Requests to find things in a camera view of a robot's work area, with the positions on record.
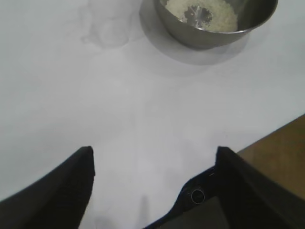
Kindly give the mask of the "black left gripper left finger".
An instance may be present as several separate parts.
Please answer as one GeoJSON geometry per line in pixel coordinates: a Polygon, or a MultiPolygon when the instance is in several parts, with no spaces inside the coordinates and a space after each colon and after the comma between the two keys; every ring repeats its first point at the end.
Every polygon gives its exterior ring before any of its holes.
{"type": "Polygon", "coordinates": [[[83,146],[58,167],[1,201],[2,229],[77,229],[92,195],[93,148],[83,146]]]}

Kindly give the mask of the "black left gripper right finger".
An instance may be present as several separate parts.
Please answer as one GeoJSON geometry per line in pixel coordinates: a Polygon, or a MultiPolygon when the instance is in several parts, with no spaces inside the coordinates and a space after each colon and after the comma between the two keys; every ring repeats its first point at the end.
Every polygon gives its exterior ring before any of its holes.
{"type": "Polygon", "coordinates": [[[228,147],[218,147],[216,195],[231,229],[303,229],[305,202],[228,147]]]}

